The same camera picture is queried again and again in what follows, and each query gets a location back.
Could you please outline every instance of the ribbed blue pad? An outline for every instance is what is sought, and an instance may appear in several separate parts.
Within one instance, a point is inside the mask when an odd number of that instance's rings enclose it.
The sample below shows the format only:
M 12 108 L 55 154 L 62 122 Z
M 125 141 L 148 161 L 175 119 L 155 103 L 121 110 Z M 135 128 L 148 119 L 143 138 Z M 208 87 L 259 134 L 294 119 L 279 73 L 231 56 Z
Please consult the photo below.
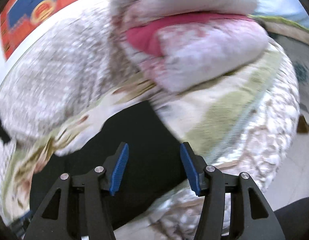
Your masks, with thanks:
M 181 161 L 182 161 L 185 173 L 187 174 L 190 187 L 192 191 L 194 191 L 196 195 L 199 196 L 201 192 L 201 188 L 199 185 L 199 174 L 197 173 L 184 144 L 181 144 L 180 146 L 180 157 L 181 157 Z
M 116 166 L 111 175 L 111 185 L 110 185 L 110 195 L 114 196 L 115 193 L 119 190 L 122 177 L 129 158 L 129 146 L 126 143 L 121 151 L 121 154 L 118 158 Z

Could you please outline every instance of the metal screw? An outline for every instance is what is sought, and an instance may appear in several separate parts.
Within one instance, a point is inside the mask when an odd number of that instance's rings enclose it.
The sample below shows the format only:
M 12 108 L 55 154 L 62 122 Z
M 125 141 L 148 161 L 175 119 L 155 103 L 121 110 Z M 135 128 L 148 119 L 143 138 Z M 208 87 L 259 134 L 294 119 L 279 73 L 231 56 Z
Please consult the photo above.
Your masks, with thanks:
M 246 172 L 241 173 L 241 177 L 243 177 L 244 179 L 249 179 L 249 174 Z
M 63 179 L 63 180 L 65 180 L 67 178 L 69 178 L 69 174 L 68 173 L 61 174 L 61 176 L 60 176 L 60 179 Z
M 216 170 L 216 168 L 213 167 L 213 166 L 211 166 L 211 165 L 208 165 L 208 166 L 206 167 L 206 170 L 207 170 L 207 171 L 210 171 L 210 172 L 214 172 L 214 171 Z
M 103 172 L 104 168 L 102 166 L 95 167 L 95 172 Z

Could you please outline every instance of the round metal bolt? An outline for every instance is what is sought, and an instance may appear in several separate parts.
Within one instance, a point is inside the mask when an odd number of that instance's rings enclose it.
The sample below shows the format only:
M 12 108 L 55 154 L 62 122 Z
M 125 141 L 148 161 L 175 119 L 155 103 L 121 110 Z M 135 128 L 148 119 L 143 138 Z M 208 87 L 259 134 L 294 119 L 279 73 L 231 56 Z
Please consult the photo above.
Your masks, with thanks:
M 249 179 L 249 174 L 246 172 L 241 173 L 241 177 L 243 177 L 244 179 Z
M 65 180 L 67 178 L 69 178 L 69 174 L 68 173 L 61 174 L 61 176 L 60 176 L 60 179 L 63 179 L 63 180 Z
M 104 168 L 102 166 L 95 167 L 95 172 L 103 172 Z
M 216 168 L 213 167 L 213 166 L 211 166 L 211 165 L 208 165 L 208 166 L 206 167 L 206 170 L 207 170 L 207 171 L 210 171 L 210 172 L 214 172 L 214 171 L 216 170 Z

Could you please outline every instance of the pink fabric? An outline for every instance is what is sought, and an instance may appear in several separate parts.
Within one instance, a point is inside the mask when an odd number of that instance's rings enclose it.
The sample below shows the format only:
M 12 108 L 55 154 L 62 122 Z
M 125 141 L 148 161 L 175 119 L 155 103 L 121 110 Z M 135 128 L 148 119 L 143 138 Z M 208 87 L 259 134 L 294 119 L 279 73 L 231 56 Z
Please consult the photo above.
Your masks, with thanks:
M 217 19 L 238 19 L 253 21 L 244 15 L 216 14 L 208 12 L 184 13 L 178 15 L 167 16 L 159 20 L 149 23 L 147 26 L 136 27 L 126 31 L 128 43 L 135 49 L 143 51 L 156 57 L 162 57 L 163 53 L 160 41 L 156 35 L 159 29 L 171 25 L 187 24 L 187 23 L 207 23 L 210 20 Z

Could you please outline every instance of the red and blue poster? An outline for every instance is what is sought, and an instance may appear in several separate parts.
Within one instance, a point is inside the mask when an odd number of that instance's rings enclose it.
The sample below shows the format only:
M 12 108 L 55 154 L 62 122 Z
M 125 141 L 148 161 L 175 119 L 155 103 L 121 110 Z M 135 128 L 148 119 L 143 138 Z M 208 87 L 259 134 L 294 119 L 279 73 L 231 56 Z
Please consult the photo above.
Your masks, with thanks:
M 9 0 L 0 14 L 0 31 L 5 57 L 44 20 L 77 0 Z

